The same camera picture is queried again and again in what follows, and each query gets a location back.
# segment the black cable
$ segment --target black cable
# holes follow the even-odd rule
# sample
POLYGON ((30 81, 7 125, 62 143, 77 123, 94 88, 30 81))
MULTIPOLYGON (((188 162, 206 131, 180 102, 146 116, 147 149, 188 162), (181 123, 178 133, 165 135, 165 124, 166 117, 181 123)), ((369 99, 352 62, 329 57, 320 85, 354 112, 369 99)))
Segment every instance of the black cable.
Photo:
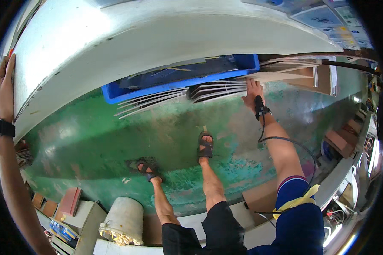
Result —
POLYGON ((265 122, 266 122, 266 115, 265 114, 263 114, 263 130, 262 130, 262 132, 261 132, 261 136, 260 136, 260 139, 258 139, 258 143, 260 143, 260 141, 261 141, 261 138, 263 138, 263 135, 264 135, 264 130, 265 130, 265 122))
MULTIPOLYGON (((264 141, 270 140, 270 139, 285 140, 285 141, 291 142, 293 144, 299 145, 302 148, 304 148, 309 153, 309 155, 311 155, 312 159, 314 160, 314 171, 312 173, 312 177, 311 177, 311 180, 309 181, 308 187, 306 188, 305 192, 302 195, 302 196, 304 196, 308 192, 308 190, 310 189, 312 180, 314 179, 314 175, 315 175, 315 172, 317 170, 317 159, 316 159, 316 157, 313 155, 313 153, 308 148, 306 148, 304 145, 302 145, 301 143, 299 143, 299 142, 297 142, 295 140, 292 140, 292 139, 289 139, 289 138, 285 138, 285 137, 280 137, 280 136, 270 136, 270 137, 266 137, 266 138, 262 139, 262 137, 264 135, 264 130, 265 130, 265 123, 266 123, 266 117, 263 114, 263 130, 261 132, 261 136, 260 136, 260 139, 258 140, 258 143, 264 142, 264 141)), ((255 213, 276 215, 276 214, 284 213, 284 212, 286 212, 286 211, 288 211, 290 209, 292 209, 292 208, 288 208, 288 209, 285 209, 284 211, 280 211, 280 212, 255 212, 255 213)))

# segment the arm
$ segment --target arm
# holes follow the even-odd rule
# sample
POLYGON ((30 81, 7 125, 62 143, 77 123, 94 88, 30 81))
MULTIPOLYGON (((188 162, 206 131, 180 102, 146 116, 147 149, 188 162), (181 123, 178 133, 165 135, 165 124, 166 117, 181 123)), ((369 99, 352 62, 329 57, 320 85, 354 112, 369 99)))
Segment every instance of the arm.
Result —
MULTIPOLYGON (((242 99, 244 100, 244 104, 255 113, 254 99, 257 95, 261 96, 265 105, 263 87, 259 81, 254 81, 253 79, 246 79, 246 84, 247 96, 242 97, 242 99)), ((270 113, 265 115, 265 125, 262 116, 260 116, 259 120, 264 128, 264 138, 270 136, 289 138, 285 130, 275 121, 270 113)), ((304 176, 298 154, 291 142, 280 139, 270 139, 267 140, 266 143, 271 158, 274 161, 278 186, 289 176, 304 176)))
MULTIPOLYGON (((0 67, 0 118, 10 123, 13 121, 14 111, 11 81, 14 64, 15 54, 10 59, 6 57, 0 67)), ((24 186, 13 139, 8 136, 0 136, 0 179, 7 207, 26 241, 37 254, 55 254, 24 186)))

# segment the wrist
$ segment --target wrist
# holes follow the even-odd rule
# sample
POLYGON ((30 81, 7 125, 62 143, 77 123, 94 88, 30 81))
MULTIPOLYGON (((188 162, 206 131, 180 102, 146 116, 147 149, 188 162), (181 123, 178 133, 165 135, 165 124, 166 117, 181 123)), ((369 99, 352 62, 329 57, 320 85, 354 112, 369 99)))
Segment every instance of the wrist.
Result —
POLYGON ((13 123, 13 117, 7 117, 7 116, 0 116, 0 119, 4 120, 5 122, 8 122, 8 123, 13 123))

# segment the wooden board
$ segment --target wooden board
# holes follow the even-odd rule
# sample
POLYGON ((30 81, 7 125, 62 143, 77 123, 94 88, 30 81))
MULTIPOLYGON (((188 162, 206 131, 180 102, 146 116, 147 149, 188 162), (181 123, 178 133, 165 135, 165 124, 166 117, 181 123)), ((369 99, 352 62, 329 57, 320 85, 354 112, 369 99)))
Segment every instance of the wooden board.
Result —
POLYGON ((45 202, 42 213, 45 214, 47 217, 53 217, 57 207, 58 207, 58 203, 51 200, 47 200, 47 202, 45 202))
POLYGON ((67 189, 64 197, 62 198, 60 202, 59 210, 66 215, 74 216, 80 196, 81 196, 80 188, 67 189))
POLYGON ((36 207, 38 210, 41 209, 41 204, 43 201, 44 197, 40 193, 36 193, 33 197, 33 206, 36 207))

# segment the yellow tape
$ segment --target yellow tape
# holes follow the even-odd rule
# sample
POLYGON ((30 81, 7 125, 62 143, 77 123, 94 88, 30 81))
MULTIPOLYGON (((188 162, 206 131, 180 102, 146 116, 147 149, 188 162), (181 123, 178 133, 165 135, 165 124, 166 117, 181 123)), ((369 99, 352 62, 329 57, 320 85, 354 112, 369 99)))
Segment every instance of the yellow tape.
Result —
MULTIPOLYGON (((306 204, 306 203, 315 204, 315 200, 311 198, 311 196, 315 195, 316 192, 318 192, 319 186, 320 186, 319 184, 312 186, 303 197, 298 197, 297 199, 288 201, 283 206, 281 206, 278 210, 275 208, 272 212, 273 213, 281 212, 288 208, 297 207, 298 205, 306 204)), ((281 214, 274 214, 274 219, 277 220, 280 215, 281 214)))

